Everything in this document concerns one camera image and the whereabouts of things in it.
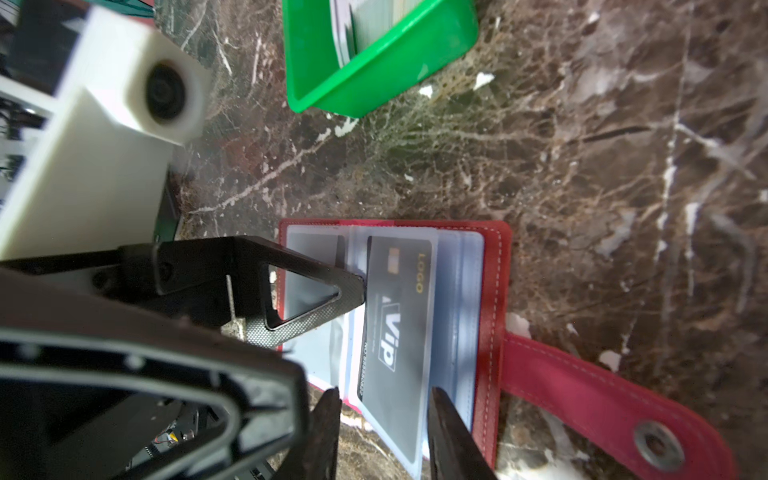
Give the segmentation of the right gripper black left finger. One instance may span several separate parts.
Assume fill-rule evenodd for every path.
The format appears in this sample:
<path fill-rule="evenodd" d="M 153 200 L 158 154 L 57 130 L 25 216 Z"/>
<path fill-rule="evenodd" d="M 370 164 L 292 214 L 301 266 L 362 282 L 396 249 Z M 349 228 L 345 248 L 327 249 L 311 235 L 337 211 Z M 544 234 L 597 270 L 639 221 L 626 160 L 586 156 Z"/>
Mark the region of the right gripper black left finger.
<path fill-rule="evenodd" d="M 336 478 L 341 407 L 337 387 L 322 394 L 311 412 L 309 433 L 289 450 L 273 479 Z"/>

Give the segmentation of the green plastic tray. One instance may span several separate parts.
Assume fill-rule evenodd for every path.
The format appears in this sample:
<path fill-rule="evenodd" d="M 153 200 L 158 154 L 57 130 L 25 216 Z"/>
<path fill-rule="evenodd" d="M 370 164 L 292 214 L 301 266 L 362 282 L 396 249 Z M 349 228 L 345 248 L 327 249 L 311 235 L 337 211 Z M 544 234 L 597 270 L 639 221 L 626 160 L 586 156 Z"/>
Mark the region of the green plastic tray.
<path fill-rule="evenodd" d="M 296 113 L 314 107 L 361 118 L 459 59 L 479 35 L 474 2 L 421 1 L 340 68 L 329 1 L 285 1 L 282 13 L 286 95 Z"/>

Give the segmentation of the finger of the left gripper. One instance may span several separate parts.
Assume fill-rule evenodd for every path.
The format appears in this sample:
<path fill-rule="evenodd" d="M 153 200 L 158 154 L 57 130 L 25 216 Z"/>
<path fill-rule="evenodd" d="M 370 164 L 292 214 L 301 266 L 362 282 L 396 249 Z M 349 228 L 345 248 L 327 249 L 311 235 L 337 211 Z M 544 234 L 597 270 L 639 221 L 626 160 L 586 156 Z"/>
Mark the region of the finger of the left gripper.
<path fill-rule="evenodd" d="M 4 260 L 2 267 L 69 289 L 218 330 L 233 318 L 247 342 L 274 348 L 365 301 L 364 280 L 256 236 L 160 242 L 115 250 Z M 270 271 L 328 288 L 307 311 L 284 318 L 272 303 Z"/>
<path fill-rule="evenodd" d="M 3 478 L 228 479 L 308 431 L 278 353 L 2 271 Z"/>

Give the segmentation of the stack of credit cards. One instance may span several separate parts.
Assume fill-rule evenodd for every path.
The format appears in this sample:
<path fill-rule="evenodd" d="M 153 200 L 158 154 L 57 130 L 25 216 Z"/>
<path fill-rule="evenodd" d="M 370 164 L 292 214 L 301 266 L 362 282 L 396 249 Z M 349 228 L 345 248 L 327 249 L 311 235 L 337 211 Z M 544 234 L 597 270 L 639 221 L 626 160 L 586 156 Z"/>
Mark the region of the stack of credit cards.
<path fill-rule="evenodd" d="M 339 67 L 349 64 L 420 3 L 420 0 L 330 0 L 331 33 Z"/>

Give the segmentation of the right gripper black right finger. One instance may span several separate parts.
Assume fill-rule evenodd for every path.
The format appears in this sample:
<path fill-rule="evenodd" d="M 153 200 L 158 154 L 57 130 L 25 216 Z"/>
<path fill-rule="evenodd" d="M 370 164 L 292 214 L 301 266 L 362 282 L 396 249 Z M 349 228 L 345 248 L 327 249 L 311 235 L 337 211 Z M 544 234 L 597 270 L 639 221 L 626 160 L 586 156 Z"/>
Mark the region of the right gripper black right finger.
<path fill-rule="evenodd" d="M 497 479 L 450 397 L 439 387 L 430 391 L 427 432 L 432 479 Z"/>

